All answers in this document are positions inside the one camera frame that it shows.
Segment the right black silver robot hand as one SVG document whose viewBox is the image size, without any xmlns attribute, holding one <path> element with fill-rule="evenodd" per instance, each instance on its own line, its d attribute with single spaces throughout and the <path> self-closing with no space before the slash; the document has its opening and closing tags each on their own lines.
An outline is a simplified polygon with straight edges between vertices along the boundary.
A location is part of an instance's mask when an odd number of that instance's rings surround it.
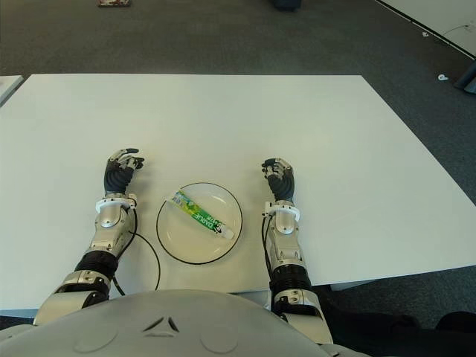
<svg viewBox="0 0 476 357">
<path fill-rule="evenodd" d="M 282 158 L 269 158 L 261 167 L 274 199 L 293 202 L 295 179 L 292 166 Z"/>
</svg>

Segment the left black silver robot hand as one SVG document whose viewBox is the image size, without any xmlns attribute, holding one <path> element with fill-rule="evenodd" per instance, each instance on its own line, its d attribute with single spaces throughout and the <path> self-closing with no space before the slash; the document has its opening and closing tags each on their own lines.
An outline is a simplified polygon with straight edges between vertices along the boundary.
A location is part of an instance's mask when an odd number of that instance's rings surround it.
<svg viewBox="0 0 476 357">
<path fill-rule="evenodd" d="M 137 156 L 136 148 L 119 149 L 106 162 L 103 186 L 106 195 L 125 194 L 134 172 L 143 167 L 145 159 Z"/>
</svg>

